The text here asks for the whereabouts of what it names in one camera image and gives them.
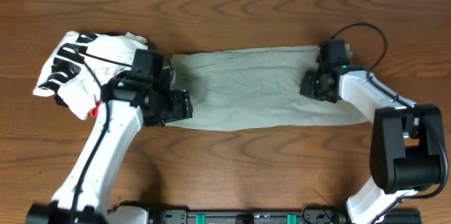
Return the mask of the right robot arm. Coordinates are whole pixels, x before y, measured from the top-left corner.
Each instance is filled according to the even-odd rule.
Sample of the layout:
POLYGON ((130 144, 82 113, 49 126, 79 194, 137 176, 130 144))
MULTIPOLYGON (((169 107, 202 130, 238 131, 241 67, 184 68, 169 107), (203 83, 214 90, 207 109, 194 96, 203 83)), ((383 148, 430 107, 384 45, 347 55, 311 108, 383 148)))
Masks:
POLYGON ((449 176, 440 109, 418 105, 352 64, 345 42, 319 46, 318 68, 307 71, 300 94, 318 101, 353 105, 372 124, 371 177, 346 201, 335 223, 382 223, 407 199, 440 194, 449 176))

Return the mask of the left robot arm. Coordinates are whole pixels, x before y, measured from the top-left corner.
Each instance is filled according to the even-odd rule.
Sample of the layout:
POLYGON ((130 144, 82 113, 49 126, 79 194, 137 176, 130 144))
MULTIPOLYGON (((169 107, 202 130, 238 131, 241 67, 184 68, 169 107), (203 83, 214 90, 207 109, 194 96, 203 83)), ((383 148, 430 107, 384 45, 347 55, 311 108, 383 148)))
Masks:
POLYGON ((152 210, 131 201, 109 210, 111 190, 130 143, 142 127, 192 117, 186 90, 172 90, 172 68, 152 50, 138 49, 131 68, 101 86, 97 119, 65 182, 47 205, 31 205, 28 224, 153 223, 152 210))

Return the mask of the khaki shorts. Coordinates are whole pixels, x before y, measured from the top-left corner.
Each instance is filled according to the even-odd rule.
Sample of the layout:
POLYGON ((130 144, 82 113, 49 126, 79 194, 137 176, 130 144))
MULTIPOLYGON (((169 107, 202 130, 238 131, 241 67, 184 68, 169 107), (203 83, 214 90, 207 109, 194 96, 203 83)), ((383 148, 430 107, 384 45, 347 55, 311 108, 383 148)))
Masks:
POLYGON ((193 106, 193 116, 174 125, 236 131, 367 122, 346 101, 333 104, 300 94, 304 74, 318 68, 319 52, 318 46, 276 46, 174 55, 173 88, 187 90, 193 106))

